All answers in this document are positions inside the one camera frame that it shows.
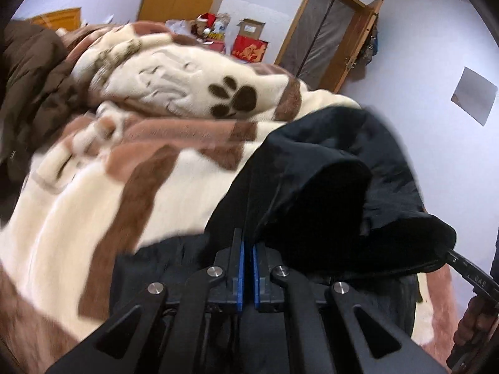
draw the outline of silver bolt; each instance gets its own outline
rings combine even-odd
[[[149,291],[151,294],[160,294],[163,292],[165,287],[161,283],[152,283],[149,284],[149,287],[147,287],[147,291]]]
[[[208,267],[208,270],[206,270],[206,272],[210,277],[220,277],[224,273],[224,270],[219,266],[211,266]]]
[[[343,281],[338,281],[333,285],[334,291],[336,291],[339,294],[346,294],[348,291],[350,291],[350,286],[343,282]]]
[[[289,269],[286,266],[277,266],[274,267],[274,272],[279,276],[279,277],[286,277],[289,276]]]

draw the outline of open door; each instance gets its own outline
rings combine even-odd
[[[382,4],[383,0],[374,0],[361,10],[355,11],[338,50],[320,81],[320,89],[333,93],[339,91],[371,32]]]

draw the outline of door frame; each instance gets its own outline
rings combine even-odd
[[[281,49],[279,50],[279,54],[275,60],[275,64],[278,65],[280,64],[281,60],[283,59],[284,52],[288,48],[289,42],[291,41],[291,37],[293,36],[293,33],[296,30],[296,27],[298,26],[298,22],[300,21],[301,16],[303,15],[303,12],[305,11],[305,7],[308,4],[309,0],[302,0],[300,4],[300,8],[298,8],[298,11],[296,12],[296,15],[294,16],[293,22],[291,23],[291,26],[289,27],[288,34],[286,35],[286,38],[284,39],[283,45],[281,46]],[[341,0],[344,4],[349,5],[352,7],[355,11],[362,10],[363,8],[366,7],[366,4],[364,4],[360,0]]]

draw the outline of hand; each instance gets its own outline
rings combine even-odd
[[[454,333],[454,343],[456,345],[464,345],[473,338],[476,331],[488,332],[491,329],[496,317],[481,313],[484,305],[485,300],[482,297],[471,298],[468,309],[459,322],[456,333]]]

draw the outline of brown paw print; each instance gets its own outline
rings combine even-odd
[[[228,103],[220,103],[211,107],[210,112],[215,118],[226,118],[237,111],[248,113],[256,107],[256,90],[251,86],[238,88],[238,83],[233,77],[224,77],[224,86],[210,84],[208,90],[212,96],[221,99],[230,99]]]

